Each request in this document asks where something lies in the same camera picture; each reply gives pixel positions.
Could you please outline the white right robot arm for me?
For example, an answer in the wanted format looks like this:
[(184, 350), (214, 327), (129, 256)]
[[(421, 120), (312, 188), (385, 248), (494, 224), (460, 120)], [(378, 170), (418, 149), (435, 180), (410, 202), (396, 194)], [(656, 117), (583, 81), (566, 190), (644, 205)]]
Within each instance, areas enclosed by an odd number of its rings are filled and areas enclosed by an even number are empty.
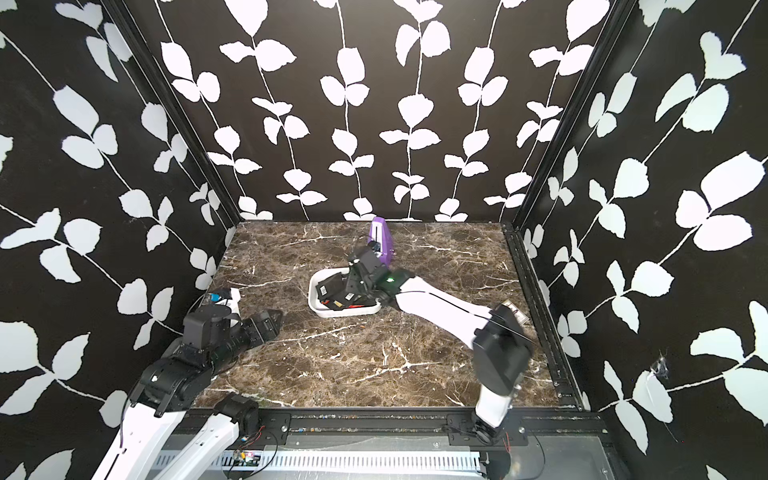
[(520, 324), (520, 309), (510, 301), (483, 307), (461, 300), (407, 269), (390, 269), (370, 246), (352, 253), (348, 265), (348, 294), (375, 299), (424, 319), (471, 350), (481, 385), (474, 408), (476, 428), (497, 430), (534, 353), (534, 342)]

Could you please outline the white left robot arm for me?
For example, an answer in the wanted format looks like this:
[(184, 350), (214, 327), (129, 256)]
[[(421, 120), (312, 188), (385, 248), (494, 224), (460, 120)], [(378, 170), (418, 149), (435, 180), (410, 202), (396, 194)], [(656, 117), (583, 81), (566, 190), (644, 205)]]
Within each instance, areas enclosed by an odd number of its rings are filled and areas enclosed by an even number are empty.
[[(183, 319), (181, 338), (141, 374), (122, 408), (119, 430), (97, 479), (144, 479), (172, 433), (214, 378), (246, 352), (275, 341), (284, 314), (243, 317), (236, 288), (208, 293)], [(161, 479), (197, 479), (231, 445), (263, 436), (256, 401), (235, 392), (219, 401), (197, 434), (161, 469)]]

